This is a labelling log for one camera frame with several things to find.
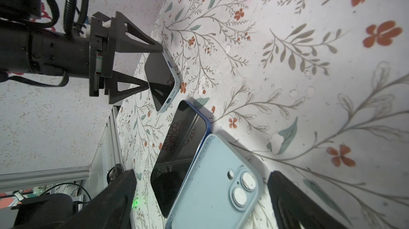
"cable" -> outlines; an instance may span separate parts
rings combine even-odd
[[[39,27],[39,28],[44,28],[44,29],[54,26],[60,17],[60,11],[58,9],[58,5],[55,0],[46,0],[46,1],[51,9],[52,19],[50,22],[40,23],[40,22],[29,22],[25,20],[19,20],[18,22],[24,23],[25,25],[30,26],[30,27]]]
[[[39,87],[63,87],[66,86],[69,80],[69,76],[68,73],[64,70],[63,71],[63,79],[61,80],[61,82],[58,85],[52,85],[52,84],[48,84],[48,83],[39,83],[24,77],[20,77],[20,76],[11,76],[9,77],[9,75],[4,72],[4,71],[0,71],[0,82],[5,82],[7,80],[14,80],[20,83],[25,83],[28,85],[33,85],[33,86],[39,86]]]
[[[79,33],[83,33],[81,29],[82,27],[85,27],[84,23],[87,19],[88,3],[89,3],[89,0],[81,0],[81,11],[78,15],[77,21],[74,23],[74,28],[73,28],[73,32],[76,35],[79,35]]]
[[[63,27],[67,35],[71,35],[74,25],[76,1],[77,0],[65,0]]]
[[[87,194],[89,200],[91,201],[92,198],[89,195],[89,193],[87,192],[87,190],[85,190],[85,188],[83,188],[82,186],[80,186],[79,184],[75,184],[75,183],[71,183],[71,182],[65,182],[65,183],[60,183],[60,184],[56,184],[55,186],[53,186],[52,188],[48,189],[47,191],[43,192],[40,196],[45,195],[45,193],[47,193],[48,191],[50,191],[51,189],[56,188],[57,186],[61,186],[61,185],[74,185],[74,186],[79,186],[82,190],[84,190],[84,192]]]

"phone case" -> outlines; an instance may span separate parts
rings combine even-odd
[[[180,89],[180,79],[179,79],[179,77],[178,77],[178,75],[177,75],[177,73],[176,73],[176,70],[175,70],[175,69],[173,68],[173,66],[172,66],[172,62],[171,62],[171,60],[169,59],[168,53],[166,52],[166,50],[164,50],[164,51],[162,52],[162,54],[163,54],[163,57],[165,58],[165,60],[166,60],[166,62],[167,62],[167,64],[168,64],[169,70],[171,71],[173,78],[175,79],[175,85],[173,86],[172,92],[169,94],[169,96],[168,96],[167,99],[166,99],[167,102],[165,102],[165,103],[162,105],[162,107],[159,109],[158,113],[163,113],[163,112],[166,111],[166,109],[168,108],[169,104],[172,102],[173,98],[176,96],[176,94],[178,93],[178,91],[179,91],[179,89]]]
[[[248,174],[254,179],[252,190],[243,179]],[[262,194],[262,185],[258,171],[238,151],[221,136],[210,134],[186,176],[165,228],[241,228]],[[235,195],[243,191],[245,198]]]
[[[200,110],[198,110],[195,106],[193,106],[193,104],[192,103],[190,103],[189,101],[187,101],[187,100],[184,100],[204,121],[205,121],[205,123],[206,123],[206,132],[204,133],[204,136],[203,136],[203,139],[202,139],[202,142],[199,144],[199,146],[197,147],[197,150],[196,150],[196,154],[195,154],[195,157],[193,158],[193,162],[195,161],[195,159],[196,159],[196,157],[197,157],[197,155],[199,154],[199,150],[201,149],[201,147],[202,147],[202,145],[203,145],[203,143],[205,142],[205,139],[207,138],[207,136],[211,133],[211,131],[212,131],[212,123],[210,122],[210,120],[202,113],[202,112],[200,112]],[[186,182],[186,177],[185,177],[185,179],[184,179],[184,181],[183,181],[183,183],[182,183],[182,188],[183,188],[183,184]]]

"table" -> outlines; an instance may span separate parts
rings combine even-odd
[[[282,171],[346,227],[407,228],[407,12],[406,0],[165,0],[151,37],[180,92],[162,114],[149,91],[133,95],[117,118],[136,228],[164,227],[149,179],[183,99],[265,179]],[[267,188],[246,228],[277,228]]]

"black device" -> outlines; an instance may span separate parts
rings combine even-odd
[[[163,111],[164,104],[175,87],[175,78],[168,66],[171,66],[164,53],[150,53],[145,63],[146,78],[151,88],[153,102],[157,111]]]
[[[55,0],[46,0],[52,19],[47,23],[30,22],[41,17],[41,0],[0,0],[0,82],[14,80],[34,86],[62,87],[69,77],[89,78],[89,95],[99,96],[105,89],[109,103],[113,104],[132,94],[147,90],[146,81],[112,70],[115,52],[161,53],[163,47],[142,32],[122,13],[108,17],[97,12],[91,18],[90,36],[80,37],[88,13],[88,0],[82,0],[81,10],[77,0],[65,0],[63,27],[65,33],[53,32],[59,18]],[[74,22],[76,9],[78,20]],[[109,27],[102,26],[110,21]],[[126,33],[141,40],[137,41]],[[7,72],[63,76],[61,83],[38,83]],[[117,83],[133,83],[138,87],[118,91]]]
[[[346,229],[281,172],[270,174],[267,187],[279,229]]]
[[[129,215],[135,195],[133,170],[119,175],[80,212],[70,196],[55,193],[23,199],[13,229],[130,229]]]
[[[181,101],[151,173],[151,185],[164,217],[189,171],[209,124],[186,101]]]

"phone screen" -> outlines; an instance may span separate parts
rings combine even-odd
[[[153,102],[159,111],[172,92],[175,79],[162,53],[150,53],[145,63],[145,73],[151,88]]]
[[[181,101],[151,174],[151,185],[164,217],[171,211],[205,133],[205,120]]]

